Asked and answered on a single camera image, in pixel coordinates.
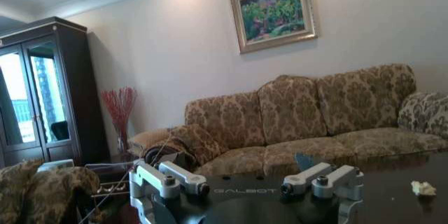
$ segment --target framed painting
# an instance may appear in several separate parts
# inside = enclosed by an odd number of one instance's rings
[[[310,0],[230,0],[244,54],[317,37]]]

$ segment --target glass cabinet door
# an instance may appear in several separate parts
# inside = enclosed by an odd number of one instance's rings
[[[57,73],[56,44],[42,41],[24,46],[36,85],[40,119],[46,143],[68,140],[69,130],[61,96],[61,80]]]
[[[0,49],[0,129],[6,150],[40,145],[28,83],[20,48]]]

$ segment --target beige wall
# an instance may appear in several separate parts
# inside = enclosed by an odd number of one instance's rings
[[[285,73],[316,77],[402,62],[420,90],[448,92],[448,0],[313,2],[320,38],[246,55],[229,0],[126,0],[70,17],[89,28],[100,90],[138,91],[130,135],[182,124],[188,101],[257,89]]]

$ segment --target red branch decoration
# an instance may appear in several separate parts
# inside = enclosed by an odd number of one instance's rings
[[[132,111],[137,91],[124,87],[116,92],[106,90],[101,92],[101,98],[109,111],[114,130],[118,134],[118,151],[128,150],[128,120]]]

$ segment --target painting frame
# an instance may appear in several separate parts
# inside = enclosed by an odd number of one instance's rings
[[[314,24],[314,15],[313,15],[313,8],[312,8],[312,0],[298,0],[300,3],[300,11],[301,11],[301,19],[298,20],[302,23],[302,29],[297,29],[294,32],[289,32],[289,34],[278,35],[272,38],[258,39],[257,41],[249,41],[246,39],[246,30],[244,24],[244,17],[242,17],[242,7],[241,1],[244,0],[230,0],[232,4],[232,11],[233,11],[233,21],[236,26],[236,33],[237,33],[237,43],[240,46],[240,53],[245,54],[248,52],[253,52],[261,49],[272,48],[281,46],[284,44],[294,43],[302,40],[309,40],[317,38],[317,29]]]

